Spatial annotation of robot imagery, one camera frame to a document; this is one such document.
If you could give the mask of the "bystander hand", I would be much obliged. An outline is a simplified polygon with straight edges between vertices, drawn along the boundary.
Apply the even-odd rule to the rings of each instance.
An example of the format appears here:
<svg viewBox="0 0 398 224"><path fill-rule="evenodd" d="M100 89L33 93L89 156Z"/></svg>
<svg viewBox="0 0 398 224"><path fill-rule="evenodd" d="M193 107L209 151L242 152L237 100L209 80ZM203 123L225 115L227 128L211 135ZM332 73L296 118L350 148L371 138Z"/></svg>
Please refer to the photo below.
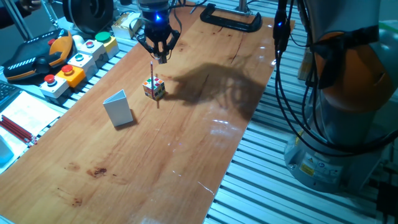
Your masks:
<svg viewBox="0 0 398 224"><path fill-rule="evenodd" d="M36 11L42 6L41 0L20 0L19 2L22 8L29 12Z"/></svg>

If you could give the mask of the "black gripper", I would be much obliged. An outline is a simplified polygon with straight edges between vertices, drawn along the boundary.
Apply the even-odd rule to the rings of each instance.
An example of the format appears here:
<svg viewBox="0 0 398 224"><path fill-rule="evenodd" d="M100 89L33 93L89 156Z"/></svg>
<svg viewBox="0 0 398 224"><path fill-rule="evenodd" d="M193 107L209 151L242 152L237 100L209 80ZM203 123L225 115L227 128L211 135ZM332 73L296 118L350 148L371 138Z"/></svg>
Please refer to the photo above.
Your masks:
<svg viewBox="0 0 398 224"><path fill-rule="evenodd" d="M142 17L146 19L145 34L161 34L166 31L169 26L169 1L168 0L139 0L139 9L142 12ZM159 55L159 48L155 45L151 47L146 41L146 35L139 34L137 41L150 53L153 58L160 60L161 64L167 63L167 56L176 46L180 37L180 32L172 30L170 33L171 40L162 41L162 53Z"/></svg>

